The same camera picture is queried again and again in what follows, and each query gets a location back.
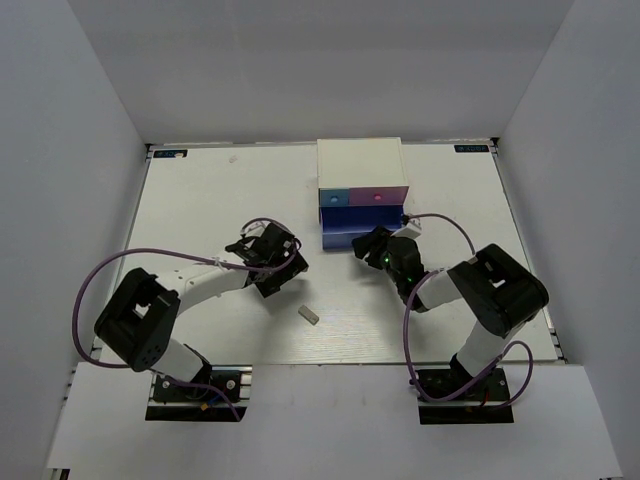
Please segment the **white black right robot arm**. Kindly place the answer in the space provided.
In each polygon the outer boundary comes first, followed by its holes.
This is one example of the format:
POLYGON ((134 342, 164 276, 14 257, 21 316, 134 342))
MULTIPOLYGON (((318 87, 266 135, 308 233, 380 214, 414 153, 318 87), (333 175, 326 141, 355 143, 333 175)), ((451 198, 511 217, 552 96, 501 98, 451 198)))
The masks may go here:
POLYGON ((358 259, 389 276, 407 313, 426 313, 458 300, 470 308, 476 321, 450 369, 453 390, 472 399, 486 389, 487 372, 523 325, 546 307, 549 294, 496 244, 453 267, 429 271, 417 244, 420 235, 420 229, 410 225, 396 231, 378 226, 355 238, 352 247, 358 259))

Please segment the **grey white eraser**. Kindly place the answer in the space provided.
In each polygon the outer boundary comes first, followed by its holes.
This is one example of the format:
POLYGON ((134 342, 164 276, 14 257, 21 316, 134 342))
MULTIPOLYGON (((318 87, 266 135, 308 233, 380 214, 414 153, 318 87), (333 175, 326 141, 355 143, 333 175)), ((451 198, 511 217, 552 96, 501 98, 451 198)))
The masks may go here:
POLYGON ((301 305, 298 308, 298 314, 311 325, 316 325, 320 320, 320 317, 306 305, 301 305))

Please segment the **pink drawer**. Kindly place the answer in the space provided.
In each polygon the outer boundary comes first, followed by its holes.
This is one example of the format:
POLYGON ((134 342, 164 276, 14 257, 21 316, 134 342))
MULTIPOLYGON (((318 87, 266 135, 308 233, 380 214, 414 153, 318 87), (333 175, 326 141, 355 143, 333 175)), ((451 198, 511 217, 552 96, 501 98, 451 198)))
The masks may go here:
POLYGON ((355 187, 349 189, 350 206, 403 205, 409 187, 355 187))

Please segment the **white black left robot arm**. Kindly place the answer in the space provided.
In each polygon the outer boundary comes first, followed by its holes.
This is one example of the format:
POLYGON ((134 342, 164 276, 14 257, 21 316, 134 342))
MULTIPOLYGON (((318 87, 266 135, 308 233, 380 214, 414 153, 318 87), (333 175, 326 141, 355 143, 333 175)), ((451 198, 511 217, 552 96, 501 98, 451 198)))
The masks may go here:
POLYGON ((212 257, 153 249, 153 254, 189 259, 185 268, 152 274, 129 271, 94 324, 94 332, 134 372, 152 371, 188 398, 211 387, 211 364, 173 337, 179 316, 228 292, 254 286, 267 298, 308 269, 301 242, 274 222, 255 221, 240 238, 212 257))

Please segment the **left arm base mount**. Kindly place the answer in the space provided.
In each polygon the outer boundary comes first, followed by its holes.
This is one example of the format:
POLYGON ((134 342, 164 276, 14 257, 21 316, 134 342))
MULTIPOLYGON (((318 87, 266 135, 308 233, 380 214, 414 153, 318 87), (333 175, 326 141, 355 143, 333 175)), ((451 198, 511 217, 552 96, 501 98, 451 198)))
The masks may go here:
POLYGON ((234 423, 244 417, 252 384, 249 366, 214 366, 199 378, 216 388, 175 385, 155 374, 145 419, 161 422, 234 423))

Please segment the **light blue drawer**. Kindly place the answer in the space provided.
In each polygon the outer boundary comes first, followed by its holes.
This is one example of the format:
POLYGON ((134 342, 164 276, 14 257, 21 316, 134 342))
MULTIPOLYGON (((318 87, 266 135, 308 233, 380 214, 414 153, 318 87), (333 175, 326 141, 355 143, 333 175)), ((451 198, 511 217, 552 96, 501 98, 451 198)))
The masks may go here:
POLYGON ((319 189, 318 200, 321 208, 348 206, 349 189, 319 189))

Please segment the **lavender blue drawer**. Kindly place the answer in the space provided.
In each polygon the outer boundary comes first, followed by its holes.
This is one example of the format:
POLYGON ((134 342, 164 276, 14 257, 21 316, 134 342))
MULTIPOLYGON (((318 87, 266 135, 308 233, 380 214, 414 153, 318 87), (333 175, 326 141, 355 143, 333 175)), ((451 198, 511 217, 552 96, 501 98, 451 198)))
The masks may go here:
POLYGON ((352 240, 378 226, 395 231, 402 226, 401 205, 321 207, 322 249, 348 250, 352 240))

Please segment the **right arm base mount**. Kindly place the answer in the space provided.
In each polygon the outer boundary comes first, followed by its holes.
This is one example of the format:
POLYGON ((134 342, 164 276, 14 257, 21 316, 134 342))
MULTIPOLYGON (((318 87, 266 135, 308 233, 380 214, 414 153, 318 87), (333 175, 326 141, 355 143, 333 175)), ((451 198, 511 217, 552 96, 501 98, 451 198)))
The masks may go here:
POLYGON ((449 368, 422 368, 416 371, 418 384, 433 398, 422 396, 412 379, 409 385, 418 395, 418 415, 421 425, 493 425, 513 424, 514 414, 510 405, 503 406, 511 398, 504 370, 494 368, 486 377, 476 382, 457 397, 443 398, 463 386, 463 382, 449 368))

